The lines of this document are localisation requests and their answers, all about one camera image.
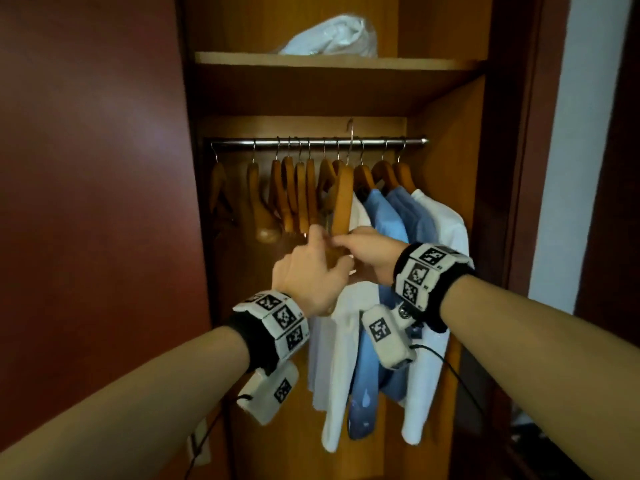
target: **person's left hand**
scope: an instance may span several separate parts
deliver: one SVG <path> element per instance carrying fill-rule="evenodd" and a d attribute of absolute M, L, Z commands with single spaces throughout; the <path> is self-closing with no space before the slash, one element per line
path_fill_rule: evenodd
<path fill-rule="evenodd" d="M 342 256 L 333 269 L 327 269 L 324 228 L 312 225 L 308 243 L 297 246 L 273 266 L 271 288 L 288 294 L 306 317 L 326 312 L 347 286 L 353 258 Z"/>

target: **shelf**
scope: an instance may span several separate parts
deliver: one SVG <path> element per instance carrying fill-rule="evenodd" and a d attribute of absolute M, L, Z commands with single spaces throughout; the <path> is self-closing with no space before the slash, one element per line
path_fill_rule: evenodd
<path fill-rule="evenodd" d="M 482 63 L 356 55 L 196 52 L 204 114 L 409 116 L 478 76 Z"/>

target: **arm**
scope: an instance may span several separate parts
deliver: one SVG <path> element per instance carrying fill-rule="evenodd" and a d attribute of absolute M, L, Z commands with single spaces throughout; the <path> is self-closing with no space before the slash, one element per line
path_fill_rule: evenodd
<path fill-rule="evenodd" d="M 311 226 L 308 245 L 273 268 L 272 288 L 306 316 L 337 299 L 353 268 L 353 259 L 342 257 L 327 270 L 325 239 L 322 227 Z M 89 396 L 2 452 L 0 478 L 152 477 L 248 368 L 277 360 L 274 342 L 256 322 L 252 329 L 245 318 L 240 333 L 212 330 Z"/>
<path fill-rule="evenodd" d="M 361 278 L 391 285 L 407 244 L 372 230 L 333 238 Z M 455 281 L 440 316 L 508 395 L 594 478 L 640 477 L 640 349 L 473 276 Z"/>

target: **white wall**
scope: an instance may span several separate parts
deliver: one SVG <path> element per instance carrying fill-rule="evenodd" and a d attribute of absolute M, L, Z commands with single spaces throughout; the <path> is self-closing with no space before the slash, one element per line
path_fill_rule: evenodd
<path fill-rule="evenodd" d="M 631 0 L 572 0 L 529 297 L 573 313 Z"/>

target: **plastic bag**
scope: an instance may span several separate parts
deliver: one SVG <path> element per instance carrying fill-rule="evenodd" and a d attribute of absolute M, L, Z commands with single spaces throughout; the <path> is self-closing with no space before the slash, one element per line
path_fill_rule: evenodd
<path fill-rule="evenodd" d="M 361 16 L 338 15 L 293 37 L 279 54 L 378 56 L 378 37 Z"/>

